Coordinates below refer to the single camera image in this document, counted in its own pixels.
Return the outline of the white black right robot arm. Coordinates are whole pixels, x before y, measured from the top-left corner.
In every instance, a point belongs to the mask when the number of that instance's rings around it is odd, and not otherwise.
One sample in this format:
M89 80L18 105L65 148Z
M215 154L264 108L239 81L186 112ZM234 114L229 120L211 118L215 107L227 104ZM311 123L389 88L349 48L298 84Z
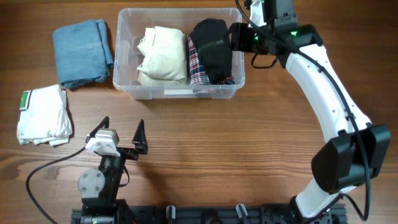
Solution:
M365 188L362 221L369 218L371 180L376 178L391 141L387 126L373 125L335 73L316 28L299 25L292 1L237 3L244 22L229 28L233 51L273 55L299 84L322 129L325 145L311 161L312 180L277 215L287 223L326 217L351 190Z

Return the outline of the cream cloth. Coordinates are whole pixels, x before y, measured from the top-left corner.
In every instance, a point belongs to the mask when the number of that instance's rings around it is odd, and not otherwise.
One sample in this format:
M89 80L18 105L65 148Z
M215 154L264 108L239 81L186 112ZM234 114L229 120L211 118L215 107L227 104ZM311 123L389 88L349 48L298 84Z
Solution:
M141 85L187 84L187 36L179 29L147 27L137 48L144 56L137 67Z

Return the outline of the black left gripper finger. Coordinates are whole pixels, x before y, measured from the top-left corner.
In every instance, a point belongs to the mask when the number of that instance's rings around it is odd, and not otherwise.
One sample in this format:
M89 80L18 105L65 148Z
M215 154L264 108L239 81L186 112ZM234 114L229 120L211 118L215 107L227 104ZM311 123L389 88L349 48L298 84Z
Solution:
M140 120L136 132L134 134L134 137L132 139L132 143L135 146L135 150L139 154L147 154L148 153L148 145L147 145L147 139L146 139L146 134L145 134L145 125L144 125L144 120Z
M88 143L89 140L95 136L95 134L98 132L98 130L100 128L109 128L109 117L108 116L105 116L104 119L100 122L100 124L97 125L97 127L95 127L95 129L92 130L92 132L90 132L87 135L85 142Z

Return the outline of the plaid shirt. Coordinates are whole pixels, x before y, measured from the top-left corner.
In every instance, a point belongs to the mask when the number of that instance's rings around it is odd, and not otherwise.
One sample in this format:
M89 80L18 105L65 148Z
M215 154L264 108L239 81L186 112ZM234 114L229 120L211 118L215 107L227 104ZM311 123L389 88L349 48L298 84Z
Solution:
M204 66L198 58L198 51L194 46L192 37L187 36L188 53L189 53L189 72L191 85L211 85L209 76L205 72Z

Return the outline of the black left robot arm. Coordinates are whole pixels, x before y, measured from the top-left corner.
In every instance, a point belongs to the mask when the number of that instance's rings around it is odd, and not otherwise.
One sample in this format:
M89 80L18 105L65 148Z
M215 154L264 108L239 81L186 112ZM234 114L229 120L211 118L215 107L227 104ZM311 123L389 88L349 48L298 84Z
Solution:
M133 148L119 147L118 143L117 131L109 128L109 117L87 135L85 149L101 156L101 161L96 169L84 171L78 180L83 206L73 211L72 223L139 223L126 200L117 199L117 194L126 186L121 183L122 175L128 174L126 161L136 161L148 152L144 120L137 126Z

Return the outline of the black garment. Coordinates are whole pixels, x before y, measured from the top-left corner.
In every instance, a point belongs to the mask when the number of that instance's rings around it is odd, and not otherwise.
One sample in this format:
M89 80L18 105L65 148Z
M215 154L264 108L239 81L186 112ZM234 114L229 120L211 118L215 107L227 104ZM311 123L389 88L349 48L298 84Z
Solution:
M217 85L231 76L233 53L229 47L228 27L222 19L205 19L190 34L200 65L209 81Z

